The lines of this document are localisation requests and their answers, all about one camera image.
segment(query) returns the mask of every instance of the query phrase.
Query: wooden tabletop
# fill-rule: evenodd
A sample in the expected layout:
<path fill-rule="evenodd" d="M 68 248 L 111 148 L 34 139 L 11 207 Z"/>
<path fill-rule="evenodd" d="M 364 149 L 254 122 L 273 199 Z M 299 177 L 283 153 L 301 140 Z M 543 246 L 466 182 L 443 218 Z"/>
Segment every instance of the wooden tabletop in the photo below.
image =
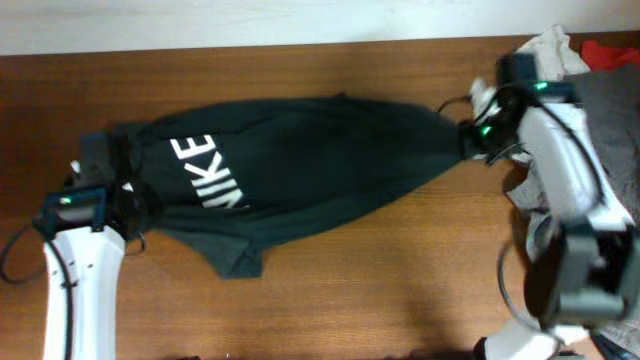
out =
<path fill-rule="evenodd" d="M 640 33 L 584 38 L 630 45 Z M 0 245 L 59 189 L 82 134 L 265 97 L 346 92 L 434 107 L 467 93 L 475 77 L 493 80 L 496 59 L 526 39 L 0 58 Z M 506 162 L 462 163 L 358 221 L 268 251 L 260 279 L 222 281 L 200 255 L 151 233 L 147 252 L 126 258 L 120 272 L 117 358 L 382 359 L 468 350 L 510 317 L 495 266 L 512 238 L 503 183 L 522 175 L 512 170 Z M 29 235 L 11 274 L 42 266 L 41 248 Z M 515 259 L 508 266 L 508 288 L 521 298 L 522 269 Z M 46 277 L 0 285 L 0 359 L 41 356 L 46 291 Z M 597 356 L 589 343 L 581 350 Z"/>

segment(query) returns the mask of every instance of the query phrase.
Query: robotic arm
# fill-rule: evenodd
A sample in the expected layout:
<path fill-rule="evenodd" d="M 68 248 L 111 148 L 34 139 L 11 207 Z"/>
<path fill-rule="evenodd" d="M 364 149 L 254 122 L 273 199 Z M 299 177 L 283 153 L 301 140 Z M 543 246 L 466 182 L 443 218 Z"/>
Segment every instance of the robotic arm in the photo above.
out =
<path fill-rule="evenodd" d="M 553 223 L 525 281 L 537 323 L 511 320 L 481 340 L 478 359 L 547 359 L 588 330 L 628 316 L 640 290 L 640 239 L 609 186 L 573 88 L 537 80 L 532 56 L 498 64 L 498 88 L 476 81 L 476 119 L 461 128 L 471 158 L 488 163 L 517 149 L 536 163 Z M 87 136 L 73 185 L 47 197 L 36 228 L 45 237 L 49 302 L 44 359 L 115 358 L 115 302 L 125 242 L 145 227 L 126 140 Z"/>

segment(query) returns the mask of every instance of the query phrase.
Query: green light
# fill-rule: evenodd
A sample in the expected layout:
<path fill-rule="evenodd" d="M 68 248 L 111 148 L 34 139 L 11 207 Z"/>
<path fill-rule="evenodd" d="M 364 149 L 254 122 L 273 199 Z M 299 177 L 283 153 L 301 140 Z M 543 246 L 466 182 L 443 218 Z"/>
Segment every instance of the green light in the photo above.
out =
<path fill-rule="evenodd" d="M 487 134 L 489 133 L 489 131 L 491 131 L 491 126 L 485 126 L 482 128 L 482 130 L 480 130 L 480 133 L 482 134 L 482 136 L 487 136 Z"/>
<path fill-rule="evenodd" d="M 548 82 L 542 81 L 536 84 L 536 89 L 542 90 L 542 89 L 546 89 L 548 86 L 549 86 Z"/>

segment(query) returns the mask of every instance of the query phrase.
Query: black fabric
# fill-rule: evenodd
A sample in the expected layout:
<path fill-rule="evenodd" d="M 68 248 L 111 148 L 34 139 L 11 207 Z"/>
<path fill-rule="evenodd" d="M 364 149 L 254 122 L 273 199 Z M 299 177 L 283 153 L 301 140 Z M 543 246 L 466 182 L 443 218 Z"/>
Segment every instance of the black fabric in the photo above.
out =
<path fill-rule="evenodd" d="M 155 227 L 224 278 L 260 276 L 265 249 L 361 217 L 461 160 L 453 122 L 344 96 L 227 103 L 118 131 L 164 203 Z"/>

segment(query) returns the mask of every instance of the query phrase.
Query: white cloth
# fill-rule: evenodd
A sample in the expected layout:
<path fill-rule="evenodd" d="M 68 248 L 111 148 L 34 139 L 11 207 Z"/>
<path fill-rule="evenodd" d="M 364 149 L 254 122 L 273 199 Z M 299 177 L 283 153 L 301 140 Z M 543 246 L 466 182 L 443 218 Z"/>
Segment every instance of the white cloth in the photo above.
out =
<path fill-rule="evenodd" d="M 565 75 L 588 73 L 591 70 L 580 55 L 569 47 L 569 36 L 562 26 L 554 25 L 527 41 L 517 52 L 533 53 L 540 80 L 560 81 Z"/>

